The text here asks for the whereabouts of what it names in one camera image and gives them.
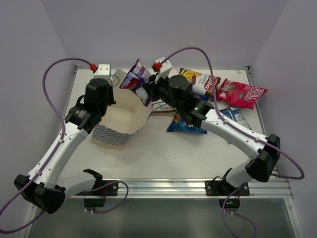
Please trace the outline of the orange snack packet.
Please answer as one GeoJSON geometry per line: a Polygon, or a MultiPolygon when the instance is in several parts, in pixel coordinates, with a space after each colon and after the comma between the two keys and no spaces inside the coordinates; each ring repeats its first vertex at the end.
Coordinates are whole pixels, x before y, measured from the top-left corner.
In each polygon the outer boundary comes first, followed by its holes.
{"type": "Polygon", "coordinates": [[[175,109],[163,101],[157,101],[153,103],[153,111],[156,113],[169,113],[175,111],[175,109]]]}

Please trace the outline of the purple snack packet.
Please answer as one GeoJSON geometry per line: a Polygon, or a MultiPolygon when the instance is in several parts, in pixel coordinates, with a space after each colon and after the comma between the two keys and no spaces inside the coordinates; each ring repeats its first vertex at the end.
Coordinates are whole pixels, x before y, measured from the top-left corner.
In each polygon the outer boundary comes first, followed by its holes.
{"type": "Polygon", "coordinates": [[[148,93],[143,88],[143,84],[149,82],[150,76],[151,73],[149,70],[142,65],[139,59],[137,59],[126,74],[119,88],[132,91],[142,101],[143,105],[147,107],[151,100],[148,93]]]}

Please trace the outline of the blue patterned paper bag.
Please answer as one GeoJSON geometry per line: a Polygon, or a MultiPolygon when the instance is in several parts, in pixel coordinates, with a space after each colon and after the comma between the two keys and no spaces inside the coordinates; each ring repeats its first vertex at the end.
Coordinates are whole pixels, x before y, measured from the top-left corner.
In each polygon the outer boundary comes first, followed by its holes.
{"type": "Polygon", "coordinates": [[[104,148],[122,150],[131,138],[147,123],[153,109],[129,89],[119,88],[126,73],[117,69],[114,73],[113,88],[115,105],[107,108],[102,121],[94,127],[91,133],[91,143],[104,148]]]}

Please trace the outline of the blue Doritos chip bag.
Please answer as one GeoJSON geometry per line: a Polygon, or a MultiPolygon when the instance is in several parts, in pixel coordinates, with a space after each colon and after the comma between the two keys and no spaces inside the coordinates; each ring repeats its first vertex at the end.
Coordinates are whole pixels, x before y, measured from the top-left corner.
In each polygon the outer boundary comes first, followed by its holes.
{"type": "Polygon", "coordinates": [[[166,132],[183,132],[188,134],[207,134],[207,132],[201,128],[195,127],[191,124],[185,122],[177,113],[169,127],[166,129],[166,132]]]}

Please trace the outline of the brown cassava chips bag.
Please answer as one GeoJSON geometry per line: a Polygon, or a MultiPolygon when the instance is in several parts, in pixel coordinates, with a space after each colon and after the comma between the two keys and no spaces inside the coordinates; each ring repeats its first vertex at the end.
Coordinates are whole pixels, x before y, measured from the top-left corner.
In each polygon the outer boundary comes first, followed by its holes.
{"type": "Polygon", "coordinates": [[[189,69],[180,68],[179,75],[184,76],[187,81],[192,85],[193,92],[195,94],[213,98],[213,86],[218,89],[221,78],[218,76],[213,77],[213,82],[210,75],[195,72],[189,69]]]}

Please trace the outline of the pink Real snack packet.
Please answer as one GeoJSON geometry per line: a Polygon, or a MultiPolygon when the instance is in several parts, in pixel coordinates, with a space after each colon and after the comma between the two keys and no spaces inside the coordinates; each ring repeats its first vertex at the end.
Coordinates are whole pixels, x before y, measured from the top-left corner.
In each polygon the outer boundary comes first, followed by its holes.
{"type": "Polygon", "coordinates": [[[257,100],[266,92],[265,88],[225,79],[216,93],[216,98],[232,107],[253,110],[257,100]]]}

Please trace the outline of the blue white snack bag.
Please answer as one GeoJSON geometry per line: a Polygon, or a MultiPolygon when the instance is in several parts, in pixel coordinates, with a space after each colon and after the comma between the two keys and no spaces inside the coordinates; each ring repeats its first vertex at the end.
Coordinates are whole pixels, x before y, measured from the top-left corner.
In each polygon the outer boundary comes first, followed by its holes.
{"type": "Polygon", "coordinates": [[[240,109],[237,107],[227,107],[225,109],[220,110],[220,112],[228,117],[229,119],[237,122],[238,124],[242,125],[247,129],[251,129],[248,122],[244,118],[243,114],[241,113],[240,109]]]}

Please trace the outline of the dark blue chip bag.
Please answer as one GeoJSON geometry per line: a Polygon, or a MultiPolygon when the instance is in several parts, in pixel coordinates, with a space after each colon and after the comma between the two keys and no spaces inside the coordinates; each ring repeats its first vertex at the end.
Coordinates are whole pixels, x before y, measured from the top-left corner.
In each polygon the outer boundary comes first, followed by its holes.
{"type": "Polygon", "coordinates": [[[207,102],[209,100],[209,98],[207,96],[202,96],[202,95],[199,95],[199,94],[196,94],[196,93],[194,93],[193,96],[195,98],[198,98],[198,99],[203,100],[205,102],[207,102]]]}

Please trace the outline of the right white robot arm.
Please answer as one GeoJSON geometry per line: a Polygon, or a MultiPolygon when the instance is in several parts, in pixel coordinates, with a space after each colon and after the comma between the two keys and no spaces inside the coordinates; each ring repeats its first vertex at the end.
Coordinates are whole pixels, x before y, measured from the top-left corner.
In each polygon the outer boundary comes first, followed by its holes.
{"type": "Polygon", "coordinates": [[[155,80],[150,77],[142,87],[152,102],[159,99],[176,109],[186,123],[218,135],[244,152],[248,159],[229,168],[215,188],[233,194],[239,186],[255,179],[267,182],[280,158],[280,138],[256,133],[228,117],[218,114],[214,105],[193,95],[192,86],[184,76],[155,80]]]}

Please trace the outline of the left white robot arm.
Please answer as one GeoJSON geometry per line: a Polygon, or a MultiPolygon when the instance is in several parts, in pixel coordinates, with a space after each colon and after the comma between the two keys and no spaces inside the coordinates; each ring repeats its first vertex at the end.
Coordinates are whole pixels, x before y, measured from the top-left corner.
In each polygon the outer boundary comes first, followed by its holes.
{"type": "Polygon", "coordinates": [[[102,78],[93,78],[62,121],[60,135],[55,139],[40,162],[28,173],[18,175],[14,185],[22,197],[45,212],[56,212],[64,201],[89,191],[102,191],[103,176],[85,169],[78,176],[62,180],[60,174],[77,147],[98,125],[108,106],[115,104],[112,84],[102,78]]]}

